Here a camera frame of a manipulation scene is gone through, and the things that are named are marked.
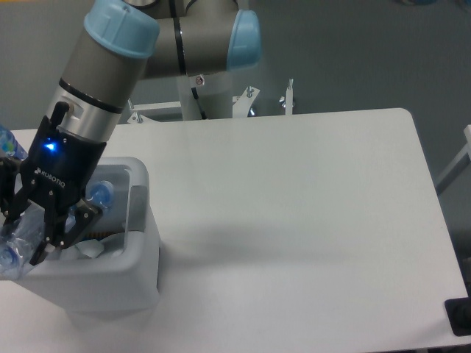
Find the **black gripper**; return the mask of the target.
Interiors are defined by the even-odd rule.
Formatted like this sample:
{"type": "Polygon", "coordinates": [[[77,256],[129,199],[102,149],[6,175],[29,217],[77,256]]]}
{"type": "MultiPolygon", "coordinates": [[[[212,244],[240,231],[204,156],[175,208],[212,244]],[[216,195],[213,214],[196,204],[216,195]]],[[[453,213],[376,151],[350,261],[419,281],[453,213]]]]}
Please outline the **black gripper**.
{"type": "Polygon", "coordinates": [[[43,262],[48,247],[64,250],[80,242],[103,216],[101,207],[82,197],[105,146],[105,142],[97,143],[61,131],[43,117],[26,159],[1,157],[4,225],[17,221],[31,205],[30,201],[45,210],[44,228],[30,265],[43,262]],[[23,196],[15,194],[19,174],[23,196]],[[67,226],[71,206],[74,221],[67,226]]]}

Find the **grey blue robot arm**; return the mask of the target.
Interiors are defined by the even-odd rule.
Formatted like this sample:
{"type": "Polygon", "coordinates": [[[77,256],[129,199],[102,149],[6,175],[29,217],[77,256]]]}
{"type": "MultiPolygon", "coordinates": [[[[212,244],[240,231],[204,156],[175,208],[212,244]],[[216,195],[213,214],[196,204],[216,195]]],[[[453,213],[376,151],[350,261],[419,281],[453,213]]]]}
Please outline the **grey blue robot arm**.
{"type": "Polygon", "coordinates": [[[103,209],[85,188],[137,81],[251,68],[257,15],[237,1],[96,1],[24,159],[1,159],[2,257],[37,265],[103,209]]]}

